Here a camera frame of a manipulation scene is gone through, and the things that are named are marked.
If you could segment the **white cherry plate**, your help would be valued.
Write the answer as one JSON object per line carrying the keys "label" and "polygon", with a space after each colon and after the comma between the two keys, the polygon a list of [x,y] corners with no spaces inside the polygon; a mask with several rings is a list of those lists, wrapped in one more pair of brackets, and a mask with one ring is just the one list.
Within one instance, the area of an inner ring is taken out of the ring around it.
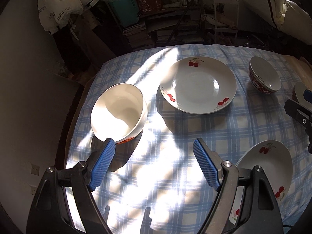
{"label": "white cherry plate", "polygon": [[221,61],[189,57],[170,67],[160,91],[174,108],[204,115],[227,107],[236,95],[237,83],[233,71]]}
{"label": "white cherry plate", "polygon": [[293,164],[288,148],[280,141],[268,139],[254,145],[236,163],[238,168],[258,165],[271,185],[277,204],[285,199],[291,185]]}

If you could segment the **small red patterned bowl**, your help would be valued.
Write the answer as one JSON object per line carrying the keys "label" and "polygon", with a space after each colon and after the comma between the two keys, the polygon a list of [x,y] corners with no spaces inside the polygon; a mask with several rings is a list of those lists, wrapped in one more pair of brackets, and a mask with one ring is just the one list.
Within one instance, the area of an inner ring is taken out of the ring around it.
{"label": "small red patterned bowl", "polygon": [[261,57],[252,57],[248,67],[251,84],[263,94],[272,94],[281,89],[281,79],[274,67]]}

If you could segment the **large white bowl orange label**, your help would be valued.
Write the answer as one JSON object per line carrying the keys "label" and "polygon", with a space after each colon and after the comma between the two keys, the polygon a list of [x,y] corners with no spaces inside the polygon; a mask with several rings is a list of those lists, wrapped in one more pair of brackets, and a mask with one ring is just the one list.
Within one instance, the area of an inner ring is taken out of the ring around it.
{"label": "large white bowl orange label", "polygon": [[148,116],[143,93],[135,85],[119,83],[108,88],[95,102],[90,123],[100,141],[111,138],[122,144],[142,132]]}

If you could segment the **blue plaid tablecloth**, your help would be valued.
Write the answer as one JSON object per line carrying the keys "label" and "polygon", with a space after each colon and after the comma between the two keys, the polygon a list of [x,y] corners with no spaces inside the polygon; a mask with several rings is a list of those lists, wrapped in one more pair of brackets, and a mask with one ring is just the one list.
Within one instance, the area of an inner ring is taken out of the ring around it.
{"label": "blue plaid tablecloth", "polygon": [[[217,59],[231,68],[237,82],[233,101],[219,112],[191,115],[172,107],[159,84],[168,66],[188,57]],[[256,90],[249,78],[252,57],[268,61],[281,79],[272,94]],[[193,141],[201,137],[221,158],[236,163],[255,144],[275,139],[287,146],[293,162],[289,192],[281,217],[294,224],[311,199],[311,155],[305,129],[290,118],[284,104],[302,76],[289,58],[269,51],[224,45],[178,45],[153,48],[104,63],[82,102],[66,166],[86,160],[94,138],[90,116],[109,87],[136,85],[148,105],[142,133],[116,147],[109,172],[93,197],[113,233],[196,233],[215,197],[194,157]]]}

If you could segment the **white utility cart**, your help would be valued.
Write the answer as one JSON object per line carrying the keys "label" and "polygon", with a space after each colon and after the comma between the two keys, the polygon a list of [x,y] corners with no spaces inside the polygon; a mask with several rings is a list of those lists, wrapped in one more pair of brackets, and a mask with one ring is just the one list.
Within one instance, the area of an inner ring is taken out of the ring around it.
{"label": "white utility cart", "polygon": [[215,43],[219,33],[238,35],[239,0],[213,0]]}

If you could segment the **stack of books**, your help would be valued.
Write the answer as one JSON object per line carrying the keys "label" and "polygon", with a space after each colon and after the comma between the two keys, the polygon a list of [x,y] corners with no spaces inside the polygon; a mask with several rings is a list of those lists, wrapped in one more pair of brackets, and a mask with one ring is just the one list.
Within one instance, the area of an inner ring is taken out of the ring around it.
{"label": "stack of books", "polygon": [[152,37],[148,34],[145,23],[127,27],[123,30],[123,34],[128,39],[132,49],[139,49],[154,44]]}

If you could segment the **black tripod pole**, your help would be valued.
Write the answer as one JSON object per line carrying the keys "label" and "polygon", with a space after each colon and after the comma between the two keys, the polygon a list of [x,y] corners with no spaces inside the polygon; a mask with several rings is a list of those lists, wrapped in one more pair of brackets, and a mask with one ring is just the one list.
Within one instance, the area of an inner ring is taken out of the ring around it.
{"label": "black tripod pole", "polygon": [[[200,11],[203,10],[203,0],[198,0]],[[172,32],[169,36],[169,38],[166,41],[166,44],[169,44],[173,36],[176,34],[177,30],[179,29],[179,25],[183,20],[183,17],[187,14],[187,12],[191,9],[191,6],[195,4],[195,0],[190,0],[190,2],[187,3],[187,7],[184,8],[183,13],[180,15],[179,20],[177,21],[177,24],[172,29]]]}

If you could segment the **teal box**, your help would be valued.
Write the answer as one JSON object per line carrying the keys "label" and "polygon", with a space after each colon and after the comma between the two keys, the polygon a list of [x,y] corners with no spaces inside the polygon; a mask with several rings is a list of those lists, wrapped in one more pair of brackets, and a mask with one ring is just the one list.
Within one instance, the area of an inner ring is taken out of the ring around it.
{"label": "teal box", "polygon": [[136,0],[108,0],[108,4],[123,27],[130,27],[139,21],[139,7]]}

